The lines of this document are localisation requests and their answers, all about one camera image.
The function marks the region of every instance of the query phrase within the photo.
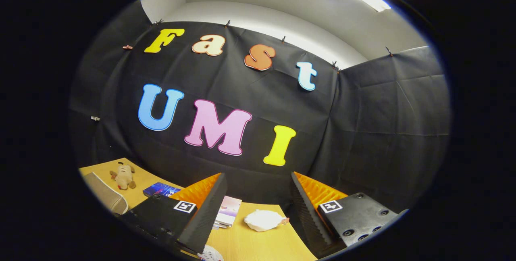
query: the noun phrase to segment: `black backdrop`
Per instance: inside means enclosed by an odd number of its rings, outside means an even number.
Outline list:
[[[283,209],[290,203],[292,171],[344,193],[363,191],[395,211],[411,206],[431,183],[447,143],[449,94],[430,48],[337,73],[319,57],[268,35],[213,23],[151,25],[146,18],[140,2],[129,6],[100,33],[79,66],[70,131],[81,166],[128,157],[181,186],[223,171],[229,195]],[[144,53],[165,28],[183,28],[185,33],[158,53]],[[192,52],[192,44],[208,34],[225,37],[221,55]],[[122,50],[126,44],[134,49]],[[269,70],[243,64],[255,44],[276,50]],[[298,84],[299,61],[317,70],[311,79],[314,91]],[[147,129],[138,120],[145,84],[162,88],[152,108],[154,118],[164,110],[165,90],[185,94],[164,131]],[[184,141],[197,99],[214,102],[219,119],[234,109],[252,114],[241,156]],[[101,120],[96,123],[90,116]],[[263,163],[275,125],[296,131],[282,167]]]

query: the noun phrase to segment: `letter u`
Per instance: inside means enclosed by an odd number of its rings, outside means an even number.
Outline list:
[[[170,126],[174,118],[177,102],[185,95],[178,90],[167,90],[165,94],[168,99],[166,100],[163,116],[158,120],[152,117],[151,110],[154,100],[160,92],[161,88],[157,85],[144,85],[144,95],[141,97],[140,107],[138,108],[138,119],[140,119],[142,125],[154,131],[163,131]]]

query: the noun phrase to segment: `blue book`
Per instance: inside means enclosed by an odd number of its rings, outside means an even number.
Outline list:
[[[150,197],[155,194],[160,194],[164,196],[171,196],[174,193],[180,191],[181,189],[170,186],[168,184],[162,184],[161,182],[156,182],[155,184],[149,186],[144,189],[144,195],[146,197]]]

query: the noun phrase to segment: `orange letter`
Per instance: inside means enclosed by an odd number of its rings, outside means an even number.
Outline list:
[[[210,56],[217,56],[223,52],[225,38],[221,35],[204,35],[201,41],[192,45],[192,51],[195,53],[206,53]]]
[[[276,50],[263,44],[256,44],[251,47],[249,54],[243,59],[246,66],[257,70],[267,70],[273,65],[270,58],[276,56]]]
[[[172,42],[176,35],[181,36],[184,33],[184,29],[163,29],[151,46],[145,48],[144,52],[158,53],[161,50],[161,44],[163,44],[163,46],[167,46]]]

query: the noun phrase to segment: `stuffed animal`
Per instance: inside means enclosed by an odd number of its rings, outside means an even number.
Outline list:
[[[124,165],[122,162],[118,162],[118,173],[109,171],[111,179],[115,180],[118,184],[118,189],[126,190],[127,187],[135,188],[136,183],[133,180],[134,168],[129,164]]]

